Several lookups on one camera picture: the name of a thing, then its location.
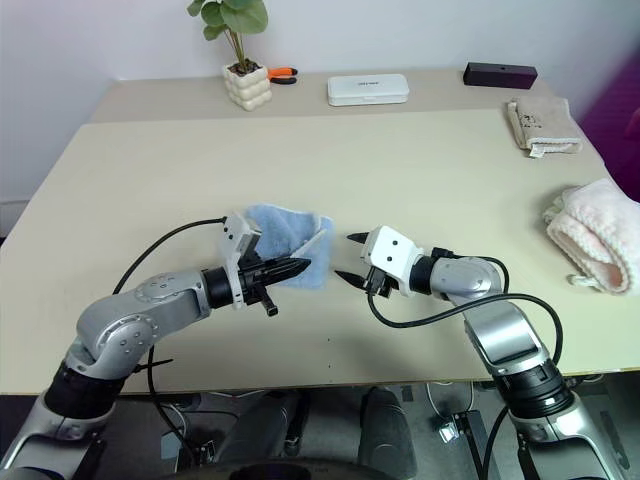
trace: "white flower pot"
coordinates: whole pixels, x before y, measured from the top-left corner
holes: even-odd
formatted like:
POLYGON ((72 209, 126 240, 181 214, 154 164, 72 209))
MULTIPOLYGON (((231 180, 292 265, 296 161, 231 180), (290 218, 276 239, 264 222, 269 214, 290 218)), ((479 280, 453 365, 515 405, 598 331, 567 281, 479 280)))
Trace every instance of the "white flower pot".
POLYGON ((222 67, 222 76, 229 98, 234 103, 251 111, 271 100, 271 83, 267 78, 265 67, 241 77, 229 70, 230 66, 222 67))

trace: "black box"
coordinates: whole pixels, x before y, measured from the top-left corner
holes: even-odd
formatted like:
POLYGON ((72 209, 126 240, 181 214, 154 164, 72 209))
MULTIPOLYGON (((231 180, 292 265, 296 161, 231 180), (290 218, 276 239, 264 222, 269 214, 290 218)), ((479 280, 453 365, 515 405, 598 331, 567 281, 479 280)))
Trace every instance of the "black box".
POLYGON ((467 64, 467 69, 462 76, 465 85, 525 90, 531 88, 536 78, 538 78, 538 72, 535 67, 472 62, 467 64))

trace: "green leaf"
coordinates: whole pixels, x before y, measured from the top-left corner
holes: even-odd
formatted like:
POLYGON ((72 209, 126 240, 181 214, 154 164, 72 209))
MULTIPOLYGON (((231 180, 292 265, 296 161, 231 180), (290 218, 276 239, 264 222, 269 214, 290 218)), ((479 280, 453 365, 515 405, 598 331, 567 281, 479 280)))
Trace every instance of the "green leaf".
POLYGON ((254 0, 247 8, 234 10, 226 3, 220 8, 224 23, 237 33, 260 33, 267 28, 269 18, 262 0, 254 0))
POLYGON ((243 8, 247 8, 250 3, 255 2, 256 0, 224 0, 224 3, 227 6, 233 8, 234 10, 242 10, 243 8))
POLYGON ((204 35, 204 38, 211 41, 218 38, 218 35, 220 35, 226 29, 227 29, 226 25, 218 25, 217 27, 212 27, 211 25, 207 25, 206 27, 204 27, 204 30, 202 31, 202 33, 204 35))
POLYGON ((220 4, 217 2, 209 2, 204 7, 202 7, 202 19, 204 23, 209 25, 210 27, 219 27, 220 25, 224 25, 224 20, 222 19, 222 15, 220 13, 220 4))
POLYGON ((193 2, 191 2, 191 5, 187 7, 187 12, 189 13, 189 15, 191 15, 192 17, 197 17, 200 13, 200 9, 202 9, 203 3, 204 0, 193 0, 193 2))

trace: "potted plant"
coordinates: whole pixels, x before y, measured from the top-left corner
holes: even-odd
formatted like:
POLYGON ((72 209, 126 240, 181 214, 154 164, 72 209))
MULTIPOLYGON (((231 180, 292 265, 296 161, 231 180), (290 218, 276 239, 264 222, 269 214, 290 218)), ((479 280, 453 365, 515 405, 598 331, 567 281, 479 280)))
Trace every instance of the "potted plant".
POLYGON ((267 28, 269 19, 262 0, 193 0, 187 12, 202 17, 205 39, 215 40, 224 34, 231 45, 237 62, 222 68, 231 100, 248 111, 271 100, 267 69, 247 58, 242 43, 242 35, 267 28))

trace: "white box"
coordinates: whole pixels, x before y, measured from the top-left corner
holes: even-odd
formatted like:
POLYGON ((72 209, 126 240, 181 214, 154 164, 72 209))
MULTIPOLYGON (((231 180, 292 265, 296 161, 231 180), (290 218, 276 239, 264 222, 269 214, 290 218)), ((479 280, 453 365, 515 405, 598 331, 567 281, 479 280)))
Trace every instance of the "white box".
POLYGON ((409 85, 399 73, 331 77, 328 93, 329 104, 335 107, 404 103, 409 97, 409 85))

